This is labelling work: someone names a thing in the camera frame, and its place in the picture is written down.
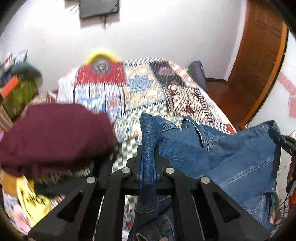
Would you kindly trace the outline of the blue denim jacket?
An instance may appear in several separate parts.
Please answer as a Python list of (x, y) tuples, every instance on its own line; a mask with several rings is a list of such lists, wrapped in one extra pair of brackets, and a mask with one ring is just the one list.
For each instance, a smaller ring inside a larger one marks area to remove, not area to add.
[(155, 149), (186, 176), (210, 178), (267, 230), (273, 230), (281, 154), (280, 145), (272, 139), (280, 134), (275, 121), (228, 135), (189, 116), (176, 126), (160, 116), (143, 113), (140, 128), (144, 190), (135, 205), (129, 240), (175, 239), (171, 198), (156, 195), (152, 182)]

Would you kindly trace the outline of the patchwork bed cover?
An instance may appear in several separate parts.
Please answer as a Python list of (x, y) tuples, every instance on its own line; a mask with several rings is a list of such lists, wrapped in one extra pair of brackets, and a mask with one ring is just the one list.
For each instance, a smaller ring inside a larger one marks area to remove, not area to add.
[(100, 61), (71, 69), (58, 81), (58, 103), (78, 103), (106, 113), (113, 124), (118, 154), (113, 171), (136, 156), (142, 113), (161, 116), (177, 126), (185, 116), (226, 134), (233, 125), (183, 68), (163, 58)]

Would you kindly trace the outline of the black patterned garment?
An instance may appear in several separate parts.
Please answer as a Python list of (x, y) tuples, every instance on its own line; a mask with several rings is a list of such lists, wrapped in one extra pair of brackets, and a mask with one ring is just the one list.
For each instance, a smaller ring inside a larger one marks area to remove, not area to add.
[(98, 180), (109, 177), (117, 154), (118, 148), (115, 147), (112, 151), (96, 156), (89, 166), (75, 171), (60, 171), (48, 176), (29, 178), (28, 180), (33, 181), (34, 191), (37, 195), (49, 198), (68, 195), (83, 184), (88, 177), (94, 177)]

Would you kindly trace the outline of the maroon folded garment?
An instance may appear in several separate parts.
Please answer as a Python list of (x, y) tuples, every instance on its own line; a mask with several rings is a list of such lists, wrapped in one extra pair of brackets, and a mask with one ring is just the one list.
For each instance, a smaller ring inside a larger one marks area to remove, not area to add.
[(32, 105), (1, 140), (1, 167), (12, 176), (41, 177), (89, 165), (115, 145), (106, 113), (80, 104)]

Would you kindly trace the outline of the brown wooden door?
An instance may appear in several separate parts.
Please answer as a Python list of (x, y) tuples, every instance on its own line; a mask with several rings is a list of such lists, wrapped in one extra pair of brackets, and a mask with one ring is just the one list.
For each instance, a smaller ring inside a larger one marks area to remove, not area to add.
[(244, 128), (267, 98), (280, 70), (288, 28), (267, 1), (247, 1), (239, 51), (228, 86), (236, 97), (231, 122)]

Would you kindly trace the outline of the yellow printed t-shirt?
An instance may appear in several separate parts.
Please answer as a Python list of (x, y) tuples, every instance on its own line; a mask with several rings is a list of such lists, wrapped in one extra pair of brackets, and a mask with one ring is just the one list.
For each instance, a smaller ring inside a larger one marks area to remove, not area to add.
[(51, 211), (50, 199), (43, 195), (36, 195), (25, 176), (16, 179), (16, 191), (22, 210), (31, 227)]

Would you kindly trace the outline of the small wall monitor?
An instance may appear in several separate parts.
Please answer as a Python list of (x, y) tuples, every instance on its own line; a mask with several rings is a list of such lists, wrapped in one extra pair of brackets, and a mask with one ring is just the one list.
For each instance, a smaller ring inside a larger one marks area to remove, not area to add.
[(105, 16), (119, 12), (119, 0), (80, 0), (79, 17), (87, 19), (93, 16)]

